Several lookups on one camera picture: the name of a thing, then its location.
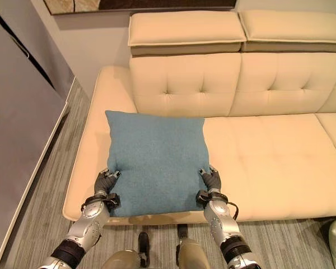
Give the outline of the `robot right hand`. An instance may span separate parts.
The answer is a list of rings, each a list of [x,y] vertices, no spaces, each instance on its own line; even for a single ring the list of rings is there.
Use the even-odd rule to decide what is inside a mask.
[[[199,174],[203,183],[207,187],[208,192],[221,191],[221,178],[218,170],[216,170],[213,166],[209,167],[209,171],[205,171],[203,168],[200,168]]]

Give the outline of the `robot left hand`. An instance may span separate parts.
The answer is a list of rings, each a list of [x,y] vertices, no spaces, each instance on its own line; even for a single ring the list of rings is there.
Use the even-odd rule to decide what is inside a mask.
[[[94,184],[94,195],[96,197],[107,197],[109,192],[115,186],[120,175],[121,172],[118,170],[112,172],[106,168],[100,171]]]

